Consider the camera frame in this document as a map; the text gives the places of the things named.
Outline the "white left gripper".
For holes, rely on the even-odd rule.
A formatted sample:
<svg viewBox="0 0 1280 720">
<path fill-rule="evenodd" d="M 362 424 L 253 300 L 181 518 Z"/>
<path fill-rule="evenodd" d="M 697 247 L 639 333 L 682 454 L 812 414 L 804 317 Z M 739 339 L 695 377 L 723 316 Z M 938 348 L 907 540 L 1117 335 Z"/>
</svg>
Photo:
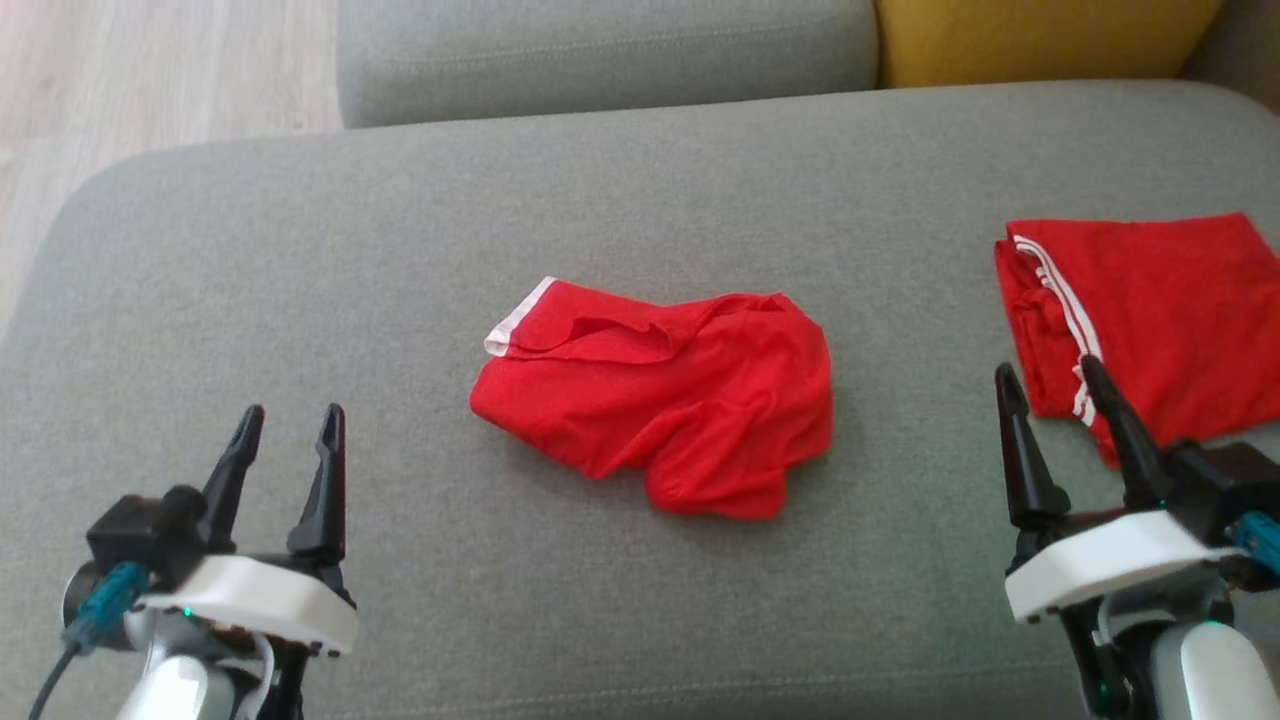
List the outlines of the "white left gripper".
<svg viewBox="0 0 1280 720">
<path fill-rule="evenodd" d="M 210 553 L 234 553 L 236 524 L 244 479 L 262 432 L 261 405 L 244 410 L 204 487 L 206 512 L 200 533 Z M 288 552 L 317 562 L 346 559 L 346 413 L 330 404 L 315 445 L 319 464 Z M 131 643 L 147 650 L 160 638 L 161 619 L 189 611 L 216 629 L 241 629 L 302 644 L 320 653 L 346 655 L 358 638 L 355 606 L 323 580 L 241 555 L 204 559 L 173 591 L 151 591 L 131 607 Z"/>
</svg>

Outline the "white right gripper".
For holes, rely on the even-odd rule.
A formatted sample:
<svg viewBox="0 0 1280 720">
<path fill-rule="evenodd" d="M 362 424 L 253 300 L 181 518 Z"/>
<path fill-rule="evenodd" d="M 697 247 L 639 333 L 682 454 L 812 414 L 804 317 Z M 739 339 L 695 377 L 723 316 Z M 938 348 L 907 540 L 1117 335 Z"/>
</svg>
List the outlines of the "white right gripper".
<svg viewBox="0 0 1280 720">
<path fill-rule="evenodd" d="M 1102 360 L 1080 361 L 1092 427 L 1114 447 L 1129 510 L 1165 505 L 1169 475 L 1161 450 Z M 1164 510 L 1123 514 L 1075 534 L 1046 523 L 1071 511 L 1050 473 L 1029 421 L 1029 402 L 1010 363 L 995 370 L 1007 515 L 1018 529 L 1005 594 L 1016 623 L 1098 602 L 1101 626 L 1194 624 L 1226 600 L 1221 565 L 1245 557 L 1238 547 L 1210 547 Z"/>
</svg>

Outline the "red and white jersey shirt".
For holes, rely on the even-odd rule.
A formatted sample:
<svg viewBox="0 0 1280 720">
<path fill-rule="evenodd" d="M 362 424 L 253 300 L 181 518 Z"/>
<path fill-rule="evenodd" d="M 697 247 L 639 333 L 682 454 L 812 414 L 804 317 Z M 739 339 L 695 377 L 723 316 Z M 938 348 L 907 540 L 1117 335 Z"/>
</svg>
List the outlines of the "red and white jersey shirt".
<svg viewBox="0 0 1280 720">
<path fill-rule="evenodd" d="M 1087 355 L 1160 446 L 1280 421 L 1280 258 L 1247 215 L 1024 219 L 993 255 L 1030 410 L 1080 421 L 1108 466 Z"/>
</svg>

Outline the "grey sofa back cushion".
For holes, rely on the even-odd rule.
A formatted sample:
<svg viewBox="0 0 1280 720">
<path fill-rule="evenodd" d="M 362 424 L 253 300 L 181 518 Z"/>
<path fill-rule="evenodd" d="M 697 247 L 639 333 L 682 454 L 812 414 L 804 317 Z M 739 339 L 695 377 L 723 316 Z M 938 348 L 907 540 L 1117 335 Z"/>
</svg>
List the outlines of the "grey sofa back cushion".
<svg viewBox="0 0 1280 720">
<path fill-rule="evenodd" d="M 1280 0 L 1224 0 L 1181 70 L 1280 115 Z"/>
</svg>

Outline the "yellow sofa back cushion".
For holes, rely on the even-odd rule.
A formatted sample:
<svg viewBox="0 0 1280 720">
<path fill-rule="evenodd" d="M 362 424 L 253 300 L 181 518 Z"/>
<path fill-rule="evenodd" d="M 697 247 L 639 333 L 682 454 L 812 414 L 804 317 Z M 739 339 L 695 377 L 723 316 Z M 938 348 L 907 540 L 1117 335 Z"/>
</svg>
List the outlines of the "yellow sofa back cushion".
<svg viewBox="0 0 1280 720">
<path fill-rule="evenodd" d="M 876 0 L 886 88 L 1169 79 L 1224 0 Z"/>
</svg>

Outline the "red mesh shorts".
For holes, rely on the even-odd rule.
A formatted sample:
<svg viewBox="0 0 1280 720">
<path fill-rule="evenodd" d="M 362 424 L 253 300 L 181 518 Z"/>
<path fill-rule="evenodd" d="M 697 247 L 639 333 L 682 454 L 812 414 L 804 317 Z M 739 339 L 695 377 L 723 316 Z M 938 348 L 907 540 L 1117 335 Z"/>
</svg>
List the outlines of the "red mesh shorts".
<svg viewBox="0 0 1280 720">
<path fill-rule="evenodd" d="M 676 515 L 777 518 L 835 433 L 826 333 L 781 293 L 659 305 L 547 277 L 486 336 L 471 410 Z"/>
</svg>

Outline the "large grey sofa seat cushion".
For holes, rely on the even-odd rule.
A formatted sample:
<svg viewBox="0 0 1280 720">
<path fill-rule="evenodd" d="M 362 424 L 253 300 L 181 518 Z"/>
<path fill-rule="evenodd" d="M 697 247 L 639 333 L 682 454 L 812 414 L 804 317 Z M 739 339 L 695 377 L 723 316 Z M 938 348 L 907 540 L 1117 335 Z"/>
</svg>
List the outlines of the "large grey sofa seat cushion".
<svg viewBox="0 0 1280 720">
<path fill-rule="evenodd" d="M 215 143 L 64 205 L 0 342 L 0 720 L 60 653 L 84 530 L 201 486 L 266 411 L 236 525 L 282 550 L 348 421 L 355 652 L 306 720 L 1082 720 L 1004 596 L 992 247 L 1024 217 L 1244 211 L 1280 251 L 1280 117 L 1176 81 L 835 94 Z M 835 445 L 772 523 L 658 512 L 468 409 L 544 275 L 826 329 Z"/>
</svg>

